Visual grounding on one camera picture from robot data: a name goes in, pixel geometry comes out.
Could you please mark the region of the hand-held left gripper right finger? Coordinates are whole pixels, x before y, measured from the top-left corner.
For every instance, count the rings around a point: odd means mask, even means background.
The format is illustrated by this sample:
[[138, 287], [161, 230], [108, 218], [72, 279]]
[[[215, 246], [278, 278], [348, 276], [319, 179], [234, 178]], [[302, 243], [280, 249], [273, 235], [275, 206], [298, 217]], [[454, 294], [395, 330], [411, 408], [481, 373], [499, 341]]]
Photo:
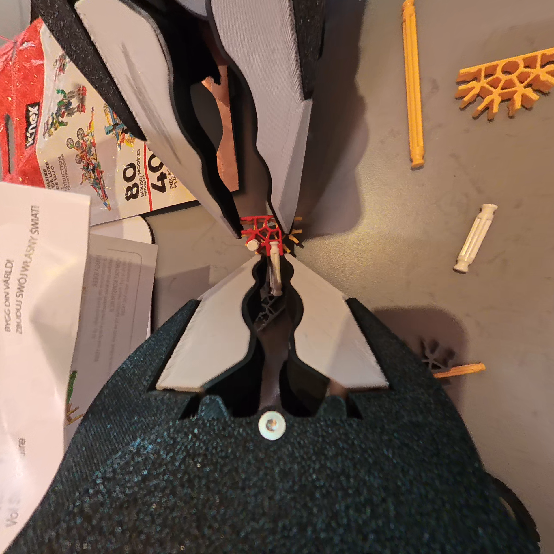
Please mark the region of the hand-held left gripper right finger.
[[388, 388], [347, 297], [296, 258], [284, 257], [294, 269], [290, 285], [302, 304], [293, 332], [299, 360], [348, 390]]

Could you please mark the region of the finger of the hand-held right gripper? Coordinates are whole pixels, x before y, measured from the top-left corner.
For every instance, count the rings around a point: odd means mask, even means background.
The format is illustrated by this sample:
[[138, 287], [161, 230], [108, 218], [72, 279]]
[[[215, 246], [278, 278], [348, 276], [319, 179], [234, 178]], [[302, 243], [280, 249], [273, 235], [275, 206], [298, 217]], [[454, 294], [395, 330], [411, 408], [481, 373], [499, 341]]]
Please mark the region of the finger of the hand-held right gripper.
[[219, 176], [216, 148], [198, 121], [189, 71], [176, 74], [154, 7], [78, 1], [76, 12], [146, 137], [150, 150], [235, 237], [242, 226]]
[[292, 1], [211, 1], [224, 51], [244, 76], [257, 115], [256, 147], [284, 230], [296, 214], [312, 101], [304, 98]]

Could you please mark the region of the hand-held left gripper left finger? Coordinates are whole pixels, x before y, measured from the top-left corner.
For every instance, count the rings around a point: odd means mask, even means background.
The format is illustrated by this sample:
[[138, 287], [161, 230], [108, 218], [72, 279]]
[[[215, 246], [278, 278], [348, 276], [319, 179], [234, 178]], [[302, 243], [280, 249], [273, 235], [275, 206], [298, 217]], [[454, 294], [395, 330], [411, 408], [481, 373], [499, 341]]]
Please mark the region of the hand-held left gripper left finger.
[[251, 393], [260, 385], [257, 339], [246, 301], [265, 277], [265, 257], [254, 256], [199, 298], [156, 389]]

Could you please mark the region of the grey snowflake connector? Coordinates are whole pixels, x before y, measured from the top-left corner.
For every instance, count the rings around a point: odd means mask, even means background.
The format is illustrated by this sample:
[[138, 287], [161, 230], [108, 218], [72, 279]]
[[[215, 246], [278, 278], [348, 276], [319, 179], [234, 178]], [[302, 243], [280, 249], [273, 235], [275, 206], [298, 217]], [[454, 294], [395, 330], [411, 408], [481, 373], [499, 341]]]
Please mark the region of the grey snowflake connector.
[[254, 328], [256, 331], [260, 332], [265, 329], [283, 312], [284, 308], [284, 295], [274, 296], [272, 294], [262, 294], [261, 308], [257, 318], [254, 321]]

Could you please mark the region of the red and yellow connector cluster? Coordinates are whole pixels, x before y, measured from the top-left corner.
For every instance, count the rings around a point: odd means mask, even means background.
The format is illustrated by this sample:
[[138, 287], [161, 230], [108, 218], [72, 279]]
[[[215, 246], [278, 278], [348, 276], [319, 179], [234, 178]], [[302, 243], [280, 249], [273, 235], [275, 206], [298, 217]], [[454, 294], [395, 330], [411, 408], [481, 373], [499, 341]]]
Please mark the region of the red and yellow connector cluster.
[[295, 245], [300, 244], [300, 240], [296, 237], [296, 235], [301, 234], [302, 229], [295, 228], [295, 225], [297, 225], [301, 221], [302, 221], [302, 217], [295, 217], [292, 230], [289, 233], [284, 233], [283, 232], [283, 245], [284, 245], [284, 247], [287, 248], [286, 250], [284, 250], [284, 254], [285, 253], [291, 253], [291, 249], [290, 249], [291, 246], [295, 246]]

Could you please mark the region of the red corner connector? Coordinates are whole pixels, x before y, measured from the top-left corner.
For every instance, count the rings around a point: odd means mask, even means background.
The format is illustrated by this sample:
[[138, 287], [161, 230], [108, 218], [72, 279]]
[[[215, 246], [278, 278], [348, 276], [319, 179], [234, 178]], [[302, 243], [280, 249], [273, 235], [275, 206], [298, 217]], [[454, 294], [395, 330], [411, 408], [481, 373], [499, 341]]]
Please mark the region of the red corner connector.
[[271, 242], [278, 242], [280, 255], [284, 254], [287, 248], [283, 245], [283, 232], [276, 222], [274, 216], [249, 216], [241, 217], [240, 223], [243, 226], [241, 235], [246, 238], [246, 245], [251, 251], [260, 254], [265, 251], [269, 256]]

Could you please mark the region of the grey connector with yellow rod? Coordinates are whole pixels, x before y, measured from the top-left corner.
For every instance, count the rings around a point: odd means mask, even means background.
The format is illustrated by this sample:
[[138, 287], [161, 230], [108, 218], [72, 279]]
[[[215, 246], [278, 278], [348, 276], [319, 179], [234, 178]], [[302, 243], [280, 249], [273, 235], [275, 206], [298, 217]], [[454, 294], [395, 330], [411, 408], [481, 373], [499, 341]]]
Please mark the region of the grey connector with yellow rod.
[[421, 340], [422, 363], [433, 374], [446, 373], [453, 369], [456, 353], [450, 347], [443, 347], [436, 340]]

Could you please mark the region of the booklet with green figure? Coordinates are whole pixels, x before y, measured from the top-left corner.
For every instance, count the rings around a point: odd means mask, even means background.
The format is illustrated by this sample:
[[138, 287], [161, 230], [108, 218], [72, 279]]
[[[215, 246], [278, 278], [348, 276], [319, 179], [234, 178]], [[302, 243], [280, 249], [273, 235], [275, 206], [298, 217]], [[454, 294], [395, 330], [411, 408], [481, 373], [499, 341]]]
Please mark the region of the booklet with green figure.
[[101, 388], [149, 336], [156, 259], [156, 245], [90, 235], [65, 446]]

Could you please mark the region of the colourful construction toy bag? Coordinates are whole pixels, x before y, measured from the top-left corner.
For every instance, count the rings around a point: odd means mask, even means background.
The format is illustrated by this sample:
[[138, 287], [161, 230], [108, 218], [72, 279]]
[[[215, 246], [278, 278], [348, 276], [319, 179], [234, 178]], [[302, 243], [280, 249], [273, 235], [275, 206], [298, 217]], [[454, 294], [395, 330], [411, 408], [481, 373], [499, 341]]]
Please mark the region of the colourful construction toy bag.
[[40, 18], [1, 47], [1, 181], [90, 196], [91, 225], [197, 200]]

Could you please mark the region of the short yellow toy rod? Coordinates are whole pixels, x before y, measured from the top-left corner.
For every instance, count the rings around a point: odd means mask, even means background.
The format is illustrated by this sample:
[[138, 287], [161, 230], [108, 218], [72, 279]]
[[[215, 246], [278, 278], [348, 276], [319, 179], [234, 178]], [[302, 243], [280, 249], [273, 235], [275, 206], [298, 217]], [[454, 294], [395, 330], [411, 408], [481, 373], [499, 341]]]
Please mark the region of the short yellow toy rod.
[[464, 364], [460, 366], [454, 366], [448, 370], [433, 372], [433, 376], [438, 379], [446, 379], [464, 375], [471, 375], [486, 370], [486, 366], [483, 363], [477, 364]]

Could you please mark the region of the long yellow toy rod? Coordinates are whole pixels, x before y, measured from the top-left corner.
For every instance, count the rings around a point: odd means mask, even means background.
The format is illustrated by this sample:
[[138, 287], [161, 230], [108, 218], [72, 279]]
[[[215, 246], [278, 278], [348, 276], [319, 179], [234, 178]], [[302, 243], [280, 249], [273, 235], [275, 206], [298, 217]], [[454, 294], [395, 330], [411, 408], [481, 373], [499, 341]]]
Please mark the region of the long yellow toy rod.
[[420, 94], [417, 19], [414, 1], [404, 1], [402, 4], [402, 33], [405, 58], [409, 150], [412, 169], [418, 169], [423, 167], [425, 163], [425, 150]]

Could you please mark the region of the short white toy rod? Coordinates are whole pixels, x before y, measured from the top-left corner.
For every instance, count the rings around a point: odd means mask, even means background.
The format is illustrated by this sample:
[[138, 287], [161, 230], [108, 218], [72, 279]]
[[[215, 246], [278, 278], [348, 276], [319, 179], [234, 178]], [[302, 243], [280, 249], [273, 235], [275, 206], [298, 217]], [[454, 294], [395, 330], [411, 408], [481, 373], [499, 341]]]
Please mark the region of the short white toy rod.
[[455, 272], [467, 273], [482, 245], [497, 208], [498, 206], [495, 204], [482, 204], [480, 212], [475, 217], [464, 245], [457, 256], [456, 264], [453, 267]]

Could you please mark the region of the instruction sheet with model pictures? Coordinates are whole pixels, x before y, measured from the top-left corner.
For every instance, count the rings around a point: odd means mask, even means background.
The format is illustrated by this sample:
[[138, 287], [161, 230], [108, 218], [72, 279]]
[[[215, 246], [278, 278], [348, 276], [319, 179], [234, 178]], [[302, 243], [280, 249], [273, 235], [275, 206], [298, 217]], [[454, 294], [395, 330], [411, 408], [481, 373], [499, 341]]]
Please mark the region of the instruction sheet with model pictures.
[[1, 553], [65, 451], [89, 225], [88, 196], [1, 183]]

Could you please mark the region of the yellow half-round connector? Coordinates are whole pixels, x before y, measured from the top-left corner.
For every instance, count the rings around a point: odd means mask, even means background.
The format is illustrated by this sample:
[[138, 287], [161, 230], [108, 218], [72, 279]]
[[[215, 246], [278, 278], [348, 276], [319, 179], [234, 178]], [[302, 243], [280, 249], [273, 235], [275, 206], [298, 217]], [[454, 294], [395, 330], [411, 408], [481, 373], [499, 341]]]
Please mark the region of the yellow half-round connector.
[[462, 100], [461, 110], [481, 99], [474, 119], [486, 113], [493, 121], [502, 103], [507, 103], [508, 116], [513, 118], [553, 89], [553, 48], [461, 69], [456, 81], [455, 98]]

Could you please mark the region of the black rubber tyre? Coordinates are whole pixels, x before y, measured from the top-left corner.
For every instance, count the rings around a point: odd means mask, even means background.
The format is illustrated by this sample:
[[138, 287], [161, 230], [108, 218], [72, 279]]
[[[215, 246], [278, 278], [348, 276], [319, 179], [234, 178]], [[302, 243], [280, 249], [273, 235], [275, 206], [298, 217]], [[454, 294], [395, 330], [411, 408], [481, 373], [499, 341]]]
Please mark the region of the black rubber tyre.
[[534, 544], [540, 546], [541, 537], [538, 533], [537, 525], [523, 502], [514, 491], [503, 483], [503, 481], [491, 474], [488, 474], [488, 476], [491, 479], [491, 482], [493, 483], [505, 509], [517, 523], [518, 527], [531, 541], [533, 541]]

